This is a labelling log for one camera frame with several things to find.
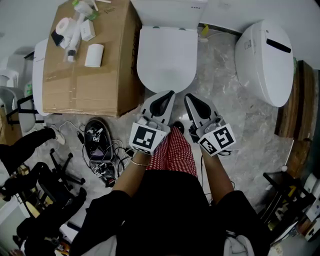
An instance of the white toilet seat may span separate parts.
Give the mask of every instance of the white toilet seat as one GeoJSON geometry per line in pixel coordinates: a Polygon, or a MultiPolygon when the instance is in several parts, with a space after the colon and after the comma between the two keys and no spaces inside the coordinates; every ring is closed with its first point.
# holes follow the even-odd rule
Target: white toilet seat
{"type": "Polygon", "coordinates": [[[137,57],[138,76],[152,92],[179,93],[195,78],[197,50],[196,30],[143,26],[137,57]]]}

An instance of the toilet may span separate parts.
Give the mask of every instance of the toilet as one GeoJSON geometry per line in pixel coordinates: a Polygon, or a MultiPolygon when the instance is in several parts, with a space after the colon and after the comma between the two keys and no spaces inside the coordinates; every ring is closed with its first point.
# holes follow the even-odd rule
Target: toilet
{"type": "Polygon", "coordinates": [[[137,73],[155,93],[179,93],[197,70],[197,27],[208,0],[131,0],[142,22],[137,73]]]}
{"type": "Polygon", "coordinates": [[[290,39],[266,20],[251,25],[235,45],[238,80],[260,100],[282,107],[289,99],[294,79],[290,39]]]}

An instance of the hand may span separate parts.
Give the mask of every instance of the hand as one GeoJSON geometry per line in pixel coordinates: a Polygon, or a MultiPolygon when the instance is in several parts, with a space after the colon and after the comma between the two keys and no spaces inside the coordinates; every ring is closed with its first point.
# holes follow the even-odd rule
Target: hand
{"type": "Polygon", "coordinates": [[[25,256],[25,254],[21,250],[18,250],[18,249],[11,250],[9,252],[9,255],[10,256],[25,256]]]}

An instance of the bottle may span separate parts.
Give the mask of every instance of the bottle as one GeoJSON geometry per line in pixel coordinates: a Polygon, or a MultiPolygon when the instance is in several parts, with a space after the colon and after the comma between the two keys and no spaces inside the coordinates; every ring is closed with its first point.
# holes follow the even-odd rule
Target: bottle
{"type": "Polygon", "coordinates": [[[84,14],[89,20],[93,21],[96,17],[98,17],[98,12],[93,10],[89,4],[85,1],[81,0],[74,0],[72,2],[74,9],[81,14],[84,14]]]}

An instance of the wooden panel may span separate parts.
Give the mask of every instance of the wooden panel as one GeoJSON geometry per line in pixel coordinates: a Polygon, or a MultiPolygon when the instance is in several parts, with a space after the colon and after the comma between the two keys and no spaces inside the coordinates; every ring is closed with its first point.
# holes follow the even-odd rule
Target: wooden panel
{"type": "Polygon", "coordinates": [[[294,75],[290,97],[287,103],[280,107],[276,119],[274,134],[283,138],[293,138],[296,128],[299,106],[299,72],[294,75]]]}
{"type": "Polygon", "coordinates": [[[314,70],[303,60],[298,61],[299,106],[293,138],[302,141],[309,138],[314,114],[314,70]]]}
{"type": "Polygon", "coordinates": [[[311,142],[308,141],[298,141],[293,142],[292,150],[290,152],[287,167],[287,172],[293,178],[301,178],[302,171],[304,169],[304,164],[306,162],[311,142]]]}

